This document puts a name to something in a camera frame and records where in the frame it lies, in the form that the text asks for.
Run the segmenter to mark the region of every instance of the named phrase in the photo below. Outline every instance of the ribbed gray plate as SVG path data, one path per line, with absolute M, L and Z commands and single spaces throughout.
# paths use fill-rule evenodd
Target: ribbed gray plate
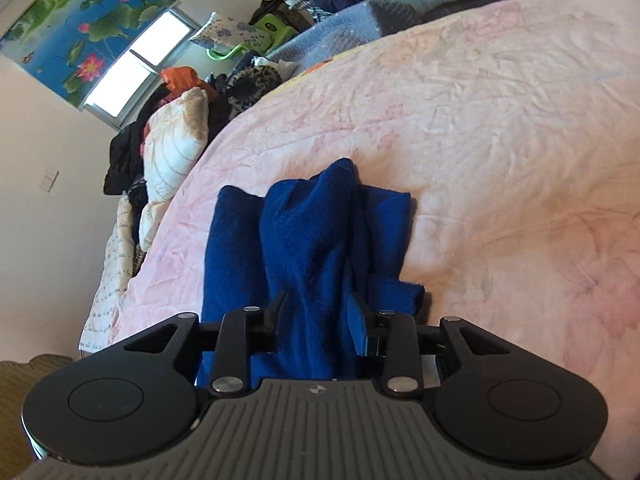
M 444 439 L 418 403 L 388 399 L 370 381 L 265 380 L 250 396 L 214 402 L 187 438 L 155 457 L 103 468 L 46 458 L 21 478 L 602 480 L 606 476 L 587 461 L 526 471 L 485 463 Z

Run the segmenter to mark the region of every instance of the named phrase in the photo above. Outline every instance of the lotus painting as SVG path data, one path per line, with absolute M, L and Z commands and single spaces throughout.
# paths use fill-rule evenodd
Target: lotus painting
M 2 53 L 75 107 L 174 0 L 36 0 Z

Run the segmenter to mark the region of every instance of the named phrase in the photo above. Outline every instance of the gray blanket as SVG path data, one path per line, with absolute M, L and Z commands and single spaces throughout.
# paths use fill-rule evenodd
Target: gray blanket
M 409 5 L 366 0 L 316 23 L 271 52 L 272 61 L 298 63 L 297 75 L 325 59 L 421 23 Z

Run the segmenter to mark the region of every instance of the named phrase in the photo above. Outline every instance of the bed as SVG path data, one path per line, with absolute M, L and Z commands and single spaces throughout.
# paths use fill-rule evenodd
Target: bed
M 508 0 L 358 47 L 241 114 L 168 209 L 116 342 L 200 312 L 226 184 L 264 195 L 347 156 L 416 199 L 401 279 L 593 382 L 593 459 L 640 471 L 640 0 Z

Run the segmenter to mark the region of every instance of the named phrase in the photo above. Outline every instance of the orange cloth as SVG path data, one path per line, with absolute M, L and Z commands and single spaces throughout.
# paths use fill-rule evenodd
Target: orange cloth
M 310 66 L 309 68 L 307 68 L 303 72 L 303 75 L 311 74 L 314 70 L 318 70 L 321 66 L 326 65 L 327 63 L 331 62 L 332 60 L 334 60 L 334 58 L 330 57 L 329 59 L 325 59 L 324 61 L 321 61 L 320 63 L 316 63 L 315 65 Z
M 162 70 L 160 75 L 172 94 L 182 95 L 183 92 L 198 87 L 207 92 L 209 102 L 218 98 L 218 92 L 213 89 L 213 86 L 198 78 L 198 74 L 190 66 L 167 68 Z

